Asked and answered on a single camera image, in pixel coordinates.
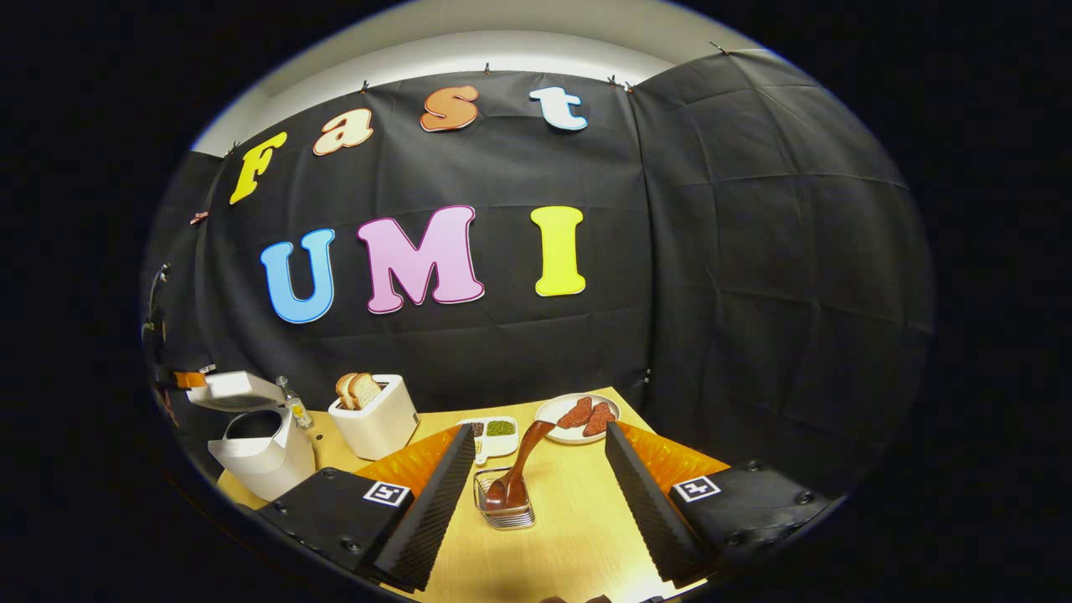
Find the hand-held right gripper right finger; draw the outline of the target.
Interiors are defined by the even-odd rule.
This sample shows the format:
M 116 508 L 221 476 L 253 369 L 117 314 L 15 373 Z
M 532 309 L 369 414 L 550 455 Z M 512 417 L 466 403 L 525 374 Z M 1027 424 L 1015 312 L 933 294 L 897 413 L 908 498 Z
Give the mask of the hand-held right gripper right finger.
M 731 468 L 621 421 L 605 451 L 658 575 L 678 587 L 765 564 L 838 508 L 766 464 Z

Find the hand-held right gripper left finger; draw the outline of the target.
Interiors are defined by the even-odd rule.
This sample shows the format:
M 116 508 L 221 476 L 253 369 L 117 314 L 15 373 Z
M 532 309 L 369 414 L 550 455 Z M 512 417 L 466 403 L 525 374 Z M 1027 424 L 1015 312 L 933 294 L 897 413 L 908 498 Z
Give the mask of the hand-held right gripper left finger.
M 323 468 L 257 515 L 356 576 L 425 590 L 474 457 L 456 425 L 360 471 Z

